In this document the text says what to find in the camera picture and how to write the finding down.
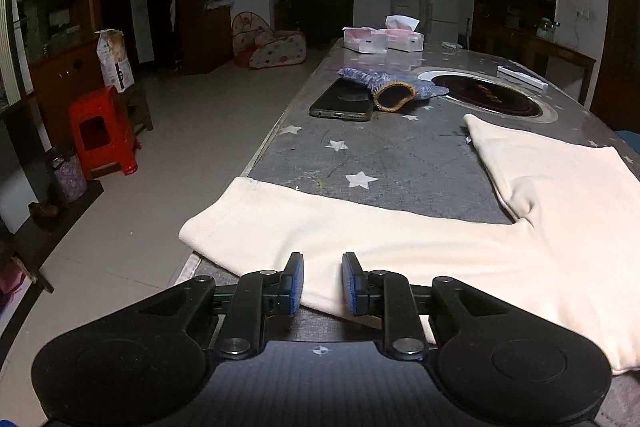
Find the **black smartphone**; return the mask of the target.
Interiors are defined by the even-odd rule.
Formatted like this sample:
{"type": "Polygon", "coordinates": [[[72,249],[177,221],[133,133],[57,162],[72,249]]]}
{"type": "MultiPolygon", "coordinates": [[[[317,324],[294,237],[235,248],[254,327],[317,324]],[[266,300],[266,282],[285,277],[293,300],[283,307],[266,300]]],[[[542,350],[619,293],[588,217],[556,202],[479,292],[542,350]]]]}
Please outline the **black smartphone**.
{"type": "Polygon", "coordinates": [[[338,78],[309,107],[311,117],[369,121],[374,109],[370,91],[355,81],[338,78]]]}

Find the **polka dot play tent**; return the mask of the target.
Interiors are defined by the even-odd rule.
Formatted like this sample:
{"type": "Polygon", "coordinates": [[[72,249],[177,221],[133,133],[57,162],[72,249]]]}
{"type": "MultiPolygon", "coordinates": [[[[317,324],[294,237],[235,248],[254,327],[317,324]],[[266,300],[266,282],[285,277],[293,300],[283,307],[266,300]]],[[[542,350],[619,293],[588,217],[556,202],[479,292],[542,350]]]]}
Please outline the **polka dot play tent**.
{"type": "Polygon", "coordinates": [[[306,39],[300,31],[273,30],[253,12],[232,20],[232,46],[236,65],[250,69],[294,66],[306,61],[306,39]]]}

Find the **pink tissue box with tissue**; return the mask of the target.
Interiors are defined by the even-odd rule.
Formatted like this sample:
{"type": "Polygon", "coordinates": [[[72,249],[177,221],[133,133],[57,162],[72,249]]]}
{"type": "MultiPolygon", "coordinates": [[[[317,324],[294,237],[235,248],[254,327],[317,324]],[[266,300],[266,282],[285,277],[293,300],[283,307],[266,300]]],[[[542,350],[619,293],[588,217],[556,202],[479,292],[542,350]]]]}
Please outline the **pink tissue box with tissue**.
{"type": "Polygon", "coordinates": [[[419,24],[420,20],[407,15],[389,15],[386,17],[382,33],[386,35],[387,47],[401,52],[422,52],[424,35],[416,30],[419,24]]]}

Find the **dark wooden display cabinet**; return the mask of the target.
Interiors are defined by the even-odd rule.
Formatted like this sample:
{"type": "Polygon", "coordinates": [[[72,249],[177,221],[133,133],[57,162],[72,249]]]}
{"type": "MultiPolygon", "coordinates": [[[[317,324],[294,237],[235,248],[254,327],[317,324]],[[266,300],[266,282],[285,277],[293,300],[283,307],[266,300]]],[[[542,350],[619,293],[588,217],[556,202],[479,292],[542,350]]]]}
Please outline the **dark wooden display cabinet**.
{"type": "Polygon", "coordinates": [[[70,106],[103,87],[98,0],[6,0],[17,89],[38,105],[53,145],[73,141],[70,106]]]}

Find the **blue knit work glove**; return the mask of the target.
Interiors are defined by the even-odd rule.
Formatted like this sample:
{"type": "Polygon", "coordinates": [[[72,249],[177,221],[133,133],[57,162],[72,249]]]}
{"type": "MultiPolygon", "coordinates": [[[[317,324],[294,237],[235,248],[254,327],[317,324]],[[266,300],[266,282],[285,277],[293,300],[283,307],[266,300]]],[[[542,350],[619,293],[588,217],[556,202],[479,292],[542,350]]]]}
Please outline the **blue knit work glove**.
{"type": "Polygon", "coordinates": [[[432,80],[384,70],[343,67],[341,77],[365,87],[371,95],[374,106],[386,113],[397,113],[412,102],[424,102],[449,94],[447,87],[439,86],[432,80]]]}

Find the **round black induction cooktop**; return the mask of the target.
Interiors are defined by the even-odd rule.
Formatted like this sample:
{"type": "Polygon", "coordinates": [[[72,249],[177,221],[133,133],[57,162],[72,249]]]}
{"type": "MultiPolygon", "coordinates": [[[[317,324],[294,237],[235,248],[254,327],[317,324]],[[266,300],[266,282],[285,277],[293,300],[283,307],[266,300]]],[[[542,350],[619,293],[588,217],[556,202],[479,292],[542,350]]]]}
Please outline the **round black induction cooktop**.
{"type": "Polygon", "coordinates": [[[558,112],[538,95],[498,77],[454,68],[420,67],[414,72],[421,80],[447,88],[447,100],[479,112],[539,124],[558,119],[558,112]]]}

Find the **cream white sweatshirt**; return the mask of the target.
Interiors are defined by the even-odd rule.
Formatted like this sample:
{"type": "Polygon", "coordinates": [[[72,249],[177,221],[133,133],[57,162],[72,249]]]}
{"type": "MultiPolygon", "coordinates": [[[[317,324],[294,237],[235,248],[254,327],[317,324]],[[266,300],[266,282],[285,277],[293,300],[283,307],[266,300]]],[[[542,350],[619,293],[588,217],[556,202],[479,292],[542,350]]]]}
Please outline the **cream white sweatshirt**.
{"type": "Polygon", "coordinates": [[[415,284],[454,277],[583,335],[614,374],[639,366],[639,182],[613,147],[464,118],[508,225],[434,218],[311,195],[245,176],[179,237],[236,275],[304,257],[303,304],[347,313],[341,263],[415,284]]]}

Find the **dark wooden side table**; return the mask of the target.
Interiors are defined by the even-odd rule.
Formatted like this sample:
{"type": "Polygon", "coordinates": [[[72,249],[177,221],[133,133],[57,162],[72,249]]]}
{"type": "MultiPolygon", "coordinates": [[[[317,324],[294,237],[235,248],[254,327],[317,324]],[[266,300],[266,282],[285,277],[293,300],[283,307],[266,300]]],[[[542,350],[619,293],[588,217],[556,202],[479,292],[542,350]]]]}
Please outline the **dark wooden side table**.
{"type": "Polygon", "coordinates": [[[527,68],[538,75],[547,77],[550,60],[579,69],[582,72],[577,102],[585,106],[596,60],[582,52],[544,38],[526,37],[524,39],[524,65],[527,68]]]}

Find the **pink tissue box left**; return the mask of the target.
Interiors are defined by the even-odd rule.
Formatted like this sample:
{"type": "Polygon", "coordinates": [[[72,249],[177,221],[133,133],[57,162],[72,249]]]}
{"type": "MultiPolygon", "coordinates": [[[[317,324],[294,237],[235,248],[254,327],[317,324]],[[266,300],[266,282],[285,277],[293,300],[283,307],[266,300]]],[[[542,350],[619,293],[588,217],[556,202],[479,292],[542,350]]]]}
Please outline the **pink tissue box left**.
{"type": "Polygon", "coordinates": [[[360,54],[385,54],[388,38],[384,30],[370,27],[344,27],[343,46],[360,54]]]}

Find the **white remote control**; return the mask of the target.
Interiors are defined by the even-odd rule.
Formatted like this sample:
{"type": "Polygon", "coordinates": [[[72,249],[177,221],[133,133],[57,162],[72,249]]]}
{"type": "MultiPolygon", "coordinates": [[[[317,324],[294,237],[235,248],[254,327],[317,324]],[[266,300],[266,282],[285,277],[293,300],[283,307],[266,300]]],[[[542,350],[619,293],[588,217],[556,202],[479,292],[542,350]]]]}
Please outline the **white remote control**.
{"type": "Polygon", "coordinates": [[[530,89],[537,90],[539,92],[546,92],[548,89],[548,83],[535,76],[527,74],[527,72],[519,72],[504,66],[499,65],[497,67],[497,76],[509,81],[519,82],[525,84],[530,89]]]}

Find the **red plastic stool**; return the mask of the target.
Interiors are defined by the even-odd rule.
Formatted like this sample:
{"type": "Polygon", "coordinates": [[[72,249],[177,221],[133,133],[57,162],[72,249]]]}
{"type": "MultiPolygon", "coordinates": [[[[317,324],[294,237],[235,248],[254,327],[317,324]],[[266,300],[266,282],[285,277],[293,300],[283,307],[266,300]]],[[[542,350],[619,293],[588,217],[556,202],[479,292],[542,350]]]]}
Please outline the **red plastic stool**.
{"type": "Polygon", "coordinates": [[[125,176],[138,170],[134,136],[124,102],[114,87],[92,91],[70,104],[70,129],[84,176],[118,166],[125,176]]]}

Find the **white refrigerator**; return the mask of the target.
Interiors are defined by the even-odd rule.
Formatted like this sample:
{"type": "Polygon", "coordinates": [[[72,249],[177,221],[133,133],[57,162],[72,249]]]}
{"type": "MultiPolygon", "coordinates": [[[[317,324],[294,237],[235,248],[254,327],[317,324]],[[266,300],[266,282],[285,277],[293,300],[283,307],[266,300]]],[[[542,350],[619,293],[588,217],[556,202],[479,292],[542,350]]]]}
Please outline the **white refrigerator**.
{"type": "Polygon", "coordinates": [[[459,0],[426,0],[426,41],[456,43],[459,30],[459,0]]]}

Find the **white paper bag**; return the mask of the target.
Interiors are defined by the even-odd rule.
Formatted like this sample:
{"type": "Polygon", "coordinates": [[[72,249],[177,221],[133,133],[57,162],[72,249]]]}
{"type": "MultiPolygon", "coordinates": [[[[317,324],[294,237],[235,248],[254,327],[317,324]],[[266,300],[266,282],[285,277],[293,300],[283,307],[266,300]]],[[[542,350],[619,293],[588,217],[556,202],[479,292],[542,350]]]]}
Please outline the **white paper bag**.
{"type": "Polygon", "coordinates": [[[114,87],[122,93],[134,84],[134,74],[128,60],[124,34],[115,29],[96,32],[96,55],[106,87],[114,87]]]}

